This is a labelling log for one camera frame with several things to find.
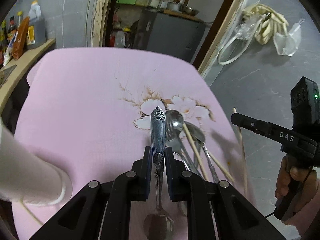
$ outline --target refrigerator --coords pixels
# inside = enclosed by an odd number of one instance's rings
[[[133,48],[158,52],[190,62],[206,25],[156,9],[141,13]]]

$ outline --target chopstick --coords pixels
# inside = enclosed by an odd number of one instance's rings
[[[188,141],[189,141],[189,143],[190,143],[190,146],[191,146],[191,148],[192,148],[192,150],[193,150],[193,152],[196,154],[196,156],[197,156],[197,159],[198,159],[198,163],[199,163],[199,165],[200,165],[200,169],[201,169],[201,172],[202,172],[202,174],[204,175],[204,174],[206,174],[205,173],[205,171],[204,171],[204,167],[202,166],[203,165],[203,163],[201,162],[201,164],[200,164],[200,161],[201,161],[201,157],[200,157],[200,154],[198,153],[198,150],[197,150],[197,148],[196,148],[196,145],[195,145],[195,143],[194,143],[194,141],[193,141],[193,138],[192,138],[192,136],[191,136],[191,134],[190,134],[190,131],[189,131],[189,129],[188,129],[188,127],[186,126],[186,124],[183,124],[183,129],[184,129],[184,131],[185,131],[185,133],[186,133],[186,135],[187,135],[187,138],[188,138]],[[223,172],[223,174],[226,176],[226,178],[228,179],[228,180],[230,180],[232,183],[234,183],[235,182],[235,180],[233,179],[233,177],[231,176],[231,174],[227,171],[227,169],[225,168],[225,167],[223,167],[223,165],[217,160],[217,158],[215,158],[214,156],[213,156],[213,154],[208,150],[208,153],[209,153],[209,155],[210,155],[210,157],[212,158],[212,160],[216,163],[216,165],[220,168],[220,170]]]
[[[244,151],[244,144],[243,144],[243,138],[242,138],[242,132],[240,126],[238,126],[238,132],[239,132],[239,140],[240,140],[240,145],[242,149],[242,158],[244,161],[243,164],[243,170],[244,170],[244,196],[247,197],[248,195],[248,176],[247,176],[247,164],[246,164],[246,159],[245,159],[245,151]]]
[[[184,132],[186,133],[186,136],[188,138],[188,141],[190,143],[190,146],[191,148],[193,149],[193,152],[195,153],[195,155],[197,156],[197,159],[198,159],[198,163],[199,163],[199,166],[200,166],[200,169],[201,169],[201,173],[204,177],[205,180],[209,181],[209,177],[207,175],[207,173],[205,172],[205,169],[204,169],[204,165],[202,163],[202,159],[200,157],[200,154],[198,153],[198,150],[196,148],[196,145],[195,145],[195,142],[193,141],[193,138],[189,132],[189,129],[188,127],[186,126],[186,124],[184,123],[183,124],[183,129],[184,129]]]
[[[211,159],[216,163],[216,165],[219,167],[219,169],[222,171],[222,173],[226,176],[228,180],[230,180],[232,183],[235,182],[231,174],[227,171],[225,167],[222,166],[222,164],[217,160],[216,157],[213,156],[213,154],[208,150],[208,153],[211,157]]]

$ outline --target metal spoon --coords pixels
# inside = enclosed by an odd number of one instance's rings
[[[200,144],[202,145],[205,156],[207,157],[207,161],[208,161],[208,165],[209,165],[209,168],[211,171],[213,182],[217,183],[219,181],[219,178],[218,178],[216,170],[213,166],[212,159],[210,158],[210,155],[208,153],[207,146],[205,144],[205,136],[204,136],[203,132],[192,123],[189,123],[189,122],[184,122],[184,123],[188,127],[191,136],[194,137],[195,139],[197,139],[200,142]]]
[[[176,110],[168,110],[167,112],[165,112],[165,116],[166,116],[166,121],[167,121],[167,129],[169,129],[171,132],[176,134],[177,139],[180,143],[180,147],[183,150],[183,152],[185,153],[184,157],[186,159],[187,164],[190,167],[190,170],[202,178],[200,172],[195,167],[193,161],[191,160],[186,148],[184,147],[184,145],[179,137],[181,131],[183,130],[183,116],[182,116],[182,114],[180,114]]]
[[[173,238],[174,222],[162,207],[166,121],[163,110],[158,106],[151,114],[150,130],[151,151],[156,178],[156,210],[146,216],[143,229],[149,240],[171,240]]]

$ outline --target spoon handle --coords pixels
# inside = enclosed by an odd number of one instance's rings
[[[194,139],[194,141],[195,141],[195,145],[196,145],[197,151],[200,154],[200,152],[201,152],[200,143],[199,143],[199,141],[197,139]],[[195,167],[198,169],[199,163],[198,163],[198,158],[197,158],[196,154],[193,155],[193,163],[195,164]]]
[[[207,146],[206,146],[205,142],[202,143],[202,148],[203,148],[203,151],[205,153],[205,156],[207,157],[207,161],[208,161],[208,165],[209,165],[209,168],[210,168],[210,171],[211,171],[211,174],[212,174],[213,182],[214,183],[218,183],[219,178],[218,178],[216,170],[215,170],[215,168],[213,166],[213,162],[212,162],[212,160],[210,158],[210,155],[209,155],[209,152],[208,152],[208,149],[207,149]]]
[[[151,114],[151,151],[156,177],[156,208],[162,209],[162,183],[164,172],[166,122],[164,111],[157,106]]]
[[[187,163],[189,164],[190,170],[191,170],[193,173],[199,175],[201,178],[203,178],[203,176],[200,174],[200,172],[199,172],[198,169],[196,168],[195,164],[194,164],[193,161],[191,160],[190,155],[188,154],[186,148],[185,148],[184,145],[183,145],[183,142],[181,141],[180,138],[178,138],[178,140],[179,140],[179,142],[180,142],[180,146],[181,146],[181,149],[182,149],[182,151],[183,151],[183,153],[181,153],[181,154],[184,155]]]

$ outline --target plastic jug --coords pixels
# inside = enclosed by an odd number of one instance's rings
[[[34,49],[41,46],[46,41],[44,18],[41,16],[41,9],[37,0],[33,1],[31,4],[29,17],[27,48]]]

